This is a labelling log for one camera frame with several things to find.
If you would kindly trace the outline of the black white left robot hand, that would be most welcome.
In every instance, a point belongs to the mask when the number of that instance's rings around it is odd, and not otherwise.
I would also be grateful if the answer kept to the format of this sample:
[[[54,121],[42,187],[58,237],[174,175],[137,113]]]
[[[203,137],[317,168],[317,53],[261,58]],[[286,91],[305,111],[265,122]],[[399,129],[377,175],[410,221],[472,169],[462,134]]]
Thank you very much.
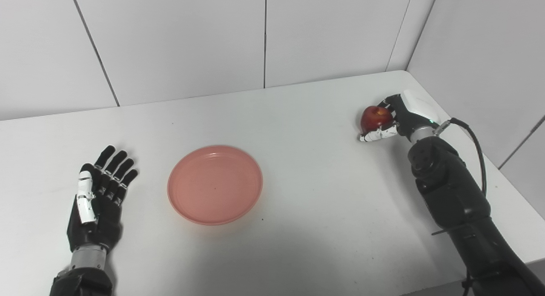
[[[138,176],[134,160],[124,150],[107,146],[94,163],[79,172],[77,192],[68,222],[72,253],[86,245],[111,251],[121,239],[121,205]]]

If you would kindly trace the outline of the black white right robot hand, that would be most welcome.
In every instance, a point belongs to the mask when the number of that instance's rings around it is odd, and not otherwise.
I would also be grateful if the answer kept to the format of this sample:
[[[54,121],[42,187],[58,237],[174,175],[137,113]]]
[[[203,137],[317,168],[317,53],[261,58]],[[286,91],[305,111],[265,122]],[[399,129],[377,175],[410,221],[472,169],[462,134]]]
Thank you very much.
[[[407,89],[363,111],[359,141],[379,141],[400,135],[415,142],[434,135],[440,123],[434,106],[420,93]]]

